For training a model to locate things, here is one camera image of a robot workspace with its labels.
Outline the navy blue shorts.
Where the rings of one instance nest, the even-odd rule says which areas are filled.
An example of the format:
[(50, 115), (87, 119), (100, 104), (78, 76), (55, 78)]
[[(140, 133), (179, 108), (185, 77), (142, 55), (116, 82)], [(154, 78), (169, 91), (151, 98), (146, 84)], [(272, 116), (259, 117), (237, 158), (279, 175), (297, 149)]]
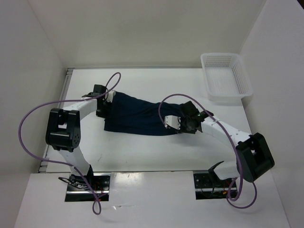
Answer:
[(104, 118), (104, 130), (148, 136), (177, 134), (176, 129), (165, 128), (161, 121), (168, 115), (182, 117), (180, 105), (160, 105), (116, 92), (110, 103), (110, 110)]

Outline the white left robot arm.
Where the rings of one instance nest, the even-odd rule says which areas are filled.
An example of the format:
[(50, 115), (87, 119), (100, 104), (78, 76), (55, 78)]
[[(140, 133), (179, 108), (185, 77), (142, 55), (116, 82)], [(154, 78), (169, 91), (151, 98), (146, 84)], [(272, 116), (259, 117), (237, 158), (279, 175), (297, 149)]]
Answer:
[(80, 102), (63, 109), (53, 108), (49, 113), (46, 143), (58, 151), (66, 163), (71, 164), (71, 176), (66, 183), (75, 188), (89, 190), (95, 184), (93, 168), (85, 160), (79, 146), (80, 122), (91, 113), (105, 118), (115, 94), (114, 90), (108, 92), (103, 85), (94, 85), (93, 92), (84, 95)]

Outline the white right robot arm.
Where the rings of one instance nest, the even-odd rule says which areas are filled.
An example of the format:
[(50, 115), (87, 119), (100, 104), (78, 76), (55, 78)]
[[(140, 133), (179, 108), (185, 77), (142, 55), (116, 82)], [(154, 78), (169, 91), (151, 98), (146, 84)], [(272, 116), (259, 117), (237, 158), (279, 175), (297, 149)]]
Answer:
[(242, 177), (253, 183), (274, 167), (275, 161), (265, 137), (260, 133), (249, 134), (218, 119), (210, 111), (200, 112), (189, 101), (180, 106), (180, 129), (185, 133), (206, 133), (231, 147), (236, 161), (220, 161), (213, 165), (208, 175), (209, 183), (220, 186), (226, 179)]

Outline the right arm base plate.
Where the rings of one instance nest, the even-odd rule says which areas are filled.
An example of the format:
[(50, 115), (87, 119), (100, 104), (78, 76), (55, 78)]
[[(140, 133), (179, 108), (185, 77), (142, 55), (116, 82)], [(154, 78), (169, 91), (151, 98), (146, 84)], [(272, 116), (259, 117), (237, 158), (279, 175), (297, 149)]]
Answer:
[(207, 170), (193, 171), (196, 200), (224, 199), (232, 178), (213, 180)]

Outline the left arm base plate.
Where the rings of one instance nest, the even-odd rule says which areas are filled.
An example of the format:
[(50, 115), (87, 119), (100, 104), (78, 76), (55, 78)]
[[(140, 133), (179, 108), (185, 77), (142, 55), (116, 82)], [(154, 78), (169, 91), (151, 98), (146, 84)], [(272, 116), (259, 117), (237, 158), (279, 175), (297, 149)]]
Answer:
[[(91, 187), (100, 202), (109, 201), (110, 173), (94, 173), (91, 180)], [(87, 185), (80, 179), (80, 182), (72, 180), (72, 177), (59, 177), (59, 180), (67, 184), (65, 202), (94, 201), (95, 197)]]

